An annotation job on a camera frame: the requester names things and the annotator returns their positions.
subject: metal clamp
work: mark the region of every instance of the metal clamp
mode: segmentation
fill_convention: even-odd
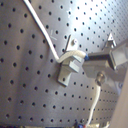
[[[66,47],[66,51],[71,51],[71,50],[77,50],[79,46],[79,43],[77,39],[73,38],[71,35],[69,36],[68,39],[68,44]],[[74,60],[77,60],[81,62],[81,58],[77,56],[69,57],[66,60],[63,61],[58,77],[58,81],[63,84],[64,86],[68,86],[71,74],[78,73],[79,72],[79,67],[74,63]]]

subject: pegboard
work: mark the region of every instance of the pegboard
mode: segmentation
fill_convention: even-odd
[[[111,32],[117,44],[128,36],[127,0],[31,0],[59,56],[69,35],[79,50],[99,52]],[[95,97],[94,79],[82,69],[68,87],[57,82],[57,64],[22,0],[0,0],[0,122],[9,125],[66,127],[87,122]],[[91,123],[111,119],[118,96],[102,86]]]

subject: pegboard hole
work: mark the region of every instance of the pegboard hole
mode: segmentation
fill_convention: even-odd
[[[43,59],[43,55],[40,55],[40,59]]]
[[[3,2],[1,2],[1,3],[0,3],[0,6],[4,6],[4,3],[3,3]]]
[[[41,119],[41,122],[44,122],[44,119],[43,118]]]
[[[65,35],[64,38],[67,39],[67,36]]]
[[[51,0],[52,3],[54,3],[54,0]]]
[[[69,23],[67,23],[66,25],[67,25],[67,27],[69,27]]]
[[[14,81],[13,80],[10,80],[10,84],[14,84]]]
[[[23,104],[24,104],[24,101],[23,101],[23,100],[21,100],[21,101],[20,101],[20,105],[23,105]]]
[[[50,62],[53,63],[53,59],[51,59]]]
[[[16,66],[17,66],[17,63],[16,63],[16,62],[14,62],[14,63],[13,63],[13,67],[15,68]]]
[[[26,84],[25,83],[23,84],[23,88],[26,88]]]
[[[33,38],[33,39],[35,38],[35,34],[32,34],[32,38]]]
[[[74,94],[72,94],[72,98],[74,98]]]
[[[24,17],[25,17],[25,18],[27,18],[27,17],[28,17],[27,13],[25,13],[25,14],[24,14]]]
[[[76,32],[76,28],[74,28],[74,31]]]
[[[56,106],[55,105],[53,106],[53,109],[56,109]]]
[[[37,74],[40,75],[40,71],[39,70],[37,71]]]
[[[69,11],[68,14],[71,15],[71,12]]]
[[[8,28],[11,28],[11,27],[12,27],[12,24],[11,24],[11,23],[9,23],[9,24],[8,24]]]
[[[64,106],[62,106],[62,109],[64,110]]]
[[[56,34],[58,34],[59,32],[56,30]]]
[[[63,9],[63,6],[61,5],[60,8]]]
[[[64,93],[64,96],[67,96],[67,94],[66,94],[66,93]]]
[[[6,118],[8,119],[10,117],[10,115],[9,114],[6,114]]]
[[[35,102],[33,102],[33,103],[32,103],[32,106],[33,106],[33,107],[35,107],[35,105],[36,105],[36,103],[35,103]]]
[[[71,4],[73,4],[73,1],[70,1]]]
[[[11,98],[11,97],[9,97],[9,98],[8,98],[8,102],[11,102],[11,101],[12,101],[12,98]]]
[[[4,58],[1,58],[1,59],[0,59],[0,63],[3,63],[3,62],[4,62]]]
[[[39,9],[42,9],[42,6],[41,5],[39,5]]]
[[[20,29],[20,33],[24,33],[24,29]]]
[[[62,119],[60,119],[60,123],[62,123]]]
[[[61,21],[61,18],[60,17],[58,17],[58,21]]]
[[[43,107],[46,108],[46,104],[43,104]]]
[[[21,119],[22,119],[22,117],[21,117],[21,116],[19,116],[19,117],[18,117],[18,120],[21,120]]]
[[[50,78],[51,77],[51,74],[48,74],[48,78]]]
[[[51,16],[52,15],[52,12],[49,12],[49,15]]]
[[[65,50],[64,50],[64,49],[62,49],[62,52],[65,52]]]
[[[26,67],[25,70],[26,70],[26,71],[29,71],[29,67]]]
[[[54,120],[53,120],[53,119],[51,119],[51,122],[54,122]]]
[[[30,118],[30,122],[33,122],[33,118],[32,117]]]
[[[31,50],[29,50],[29,51],[28,51],[28,53],[29,53],[29,55],[31,55],[31,54],[32,54],[32,51],[31,51]]]
[[[17,46],[16,46],[16,49],[17,49],[17,50],[20,50],[20,46],[19,46],[19,45],[17,45]]]
[[[48,93],[48,89],[46,89],[45,92]]]
[[[46,29],[48,29],[49,28],[49,26],[48,25],[46,25]]]
[[[7,40],[5,40],[5,41],[4,41],[4,45],[7,45],[7,44],[8,44],[8,41],[7,41]]]
[[[63,81],[65,81],[65,78],[63,78]]]
[[[34,90],[37,91],[38,90],[38,87],[35,87]]]
[[[12,11],[15,12],[16,11],[16,8],[13,8]]]
[[[58,92],[57,91],[55,92],[55,95],[58,95]]]

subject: white cable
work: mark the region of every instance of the white cable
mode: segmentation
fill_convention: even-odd
[[[99,97],[100,97],[100,89],[101,89],[101,87],[97,85],[97,87],[96,87],[96,96],[95,96],[95,99],[93,101],[93,104],[92,104],[92,107],[91,107],[91,110],[90,110],[89,119],[88,119],[88,122],[86,123],[86,127],[91,123],[94,108],[96,107],[96,104],[97,104],[97,102],[99,100]]]
[[[108,128],[110,126],[110,124],[107,124],[105,127],[103,127],[103,128]]]
[[[69,51],[67,53],[65,53],[63,56],[61,56],[60,58],[58,57],[56,51],[55,51],[55,48],[52,44],[52,41],[47,33],[47,31],[45,30],[42,22],[40,21],[39,17],[37,16],[34,8],[32,7],[32,5],[30,4],[30,2],[28,0],[23,0],[24,3],[26,4],[26,6],[28,7],[29,11],[31,12],[33,18],[35,19],[37,25],[39,26],[41,32],[44,34],[45,38],[47,39],[47,42],[51,48],[51,51],[56,59],[56,61],[58,63],[61,63],[63,60],[65,60],[66,58],[70,57],[70,56],[73,56],[73,55],[76,55],[76,56],[79,56],[81,58],[85,58],[86,56],[86,53],[82,52],[82,51],[79,51],[79,50],[75,50],[75,51]]]

